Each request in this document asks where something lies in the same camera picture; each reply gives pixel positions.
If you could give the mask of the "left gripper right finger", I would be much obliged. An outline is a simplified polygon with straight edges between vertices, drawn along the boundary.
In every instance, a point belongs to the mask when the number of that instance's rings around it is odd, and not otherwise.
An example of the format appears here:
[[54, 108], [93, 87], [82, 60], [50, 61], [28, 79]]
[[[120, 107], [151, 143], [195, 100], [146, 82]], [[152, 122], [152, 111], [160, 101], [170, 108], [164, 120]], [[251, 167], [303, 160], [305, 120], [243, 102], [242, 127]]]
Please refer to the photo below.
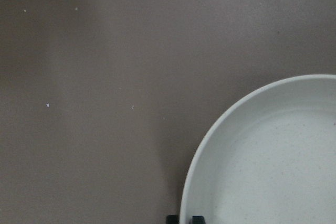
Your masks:
[[192, 224], [205, 224], [204, 216], [193, 216]]

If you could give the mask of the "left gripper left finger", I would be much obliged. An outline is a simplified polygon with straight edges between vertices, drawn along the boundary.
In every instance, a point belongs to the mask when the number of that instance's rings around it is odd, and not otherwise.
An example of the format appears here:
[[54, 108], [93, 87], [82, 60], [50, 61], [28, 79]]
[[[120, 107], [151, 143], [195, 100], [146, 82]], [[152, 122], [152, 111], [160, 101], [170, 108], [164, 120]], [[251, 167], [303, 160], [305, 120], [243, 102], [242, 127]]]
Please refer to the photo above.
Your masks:
[[179, 224], [179, 216], [178, 215], [166, 216], [166, 224]]

